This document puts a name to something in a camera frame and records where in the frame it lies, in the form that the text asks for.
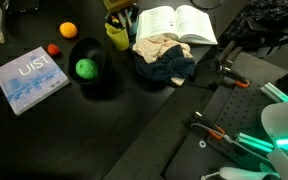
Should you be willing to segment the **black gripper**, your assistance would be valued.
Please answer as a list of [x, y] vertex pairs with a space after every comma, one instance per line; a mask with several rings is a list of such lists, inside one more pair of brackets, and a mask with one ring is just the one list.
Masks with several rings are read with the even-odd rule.
[[[127, 25], [124, 21], [124, 17], [121, 12], [118, 12], [126, 7], [131, 6], [134, 3], [137, 3], [138, 0], [103, 0], [104, 6], [106, 7], [109, 13], [117, 12], [119, 22], [121, 23], [123, 28], [126, 28]], [[127, 19], [127, 23], [129, 27], [132, 27], [132, 20], [130, 18], [129, 12], [127, 9], [124, 9], [124, 13]]]

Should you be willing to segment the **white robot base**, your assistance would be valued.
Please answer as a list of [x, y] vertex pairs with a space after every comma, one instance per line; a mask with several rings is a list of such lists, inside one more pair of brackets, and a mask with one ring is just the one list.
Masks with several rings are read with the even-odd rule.
[[275, 171], [253, 172], [233, 167], [222, 167], [216, 172], [216, 175], [220, 175], [225, 180], [264, 180], [266, 176], [288, 180], [288, 102], [266, 106], [261, 113], [261, 122], [271, 139], [271, 143], [243, 133], [239, 133], [236, 140], [233, 140], [226, 133], [223, 138], [228, 143], [243, 148], [261, 160], [264, 160], [264, 157], [241, 145], [239, 141], [243, 139], [243, 143], [251, 142], [254, 147], [265, 147], [267, 149], [266, 161], [275, 168]]

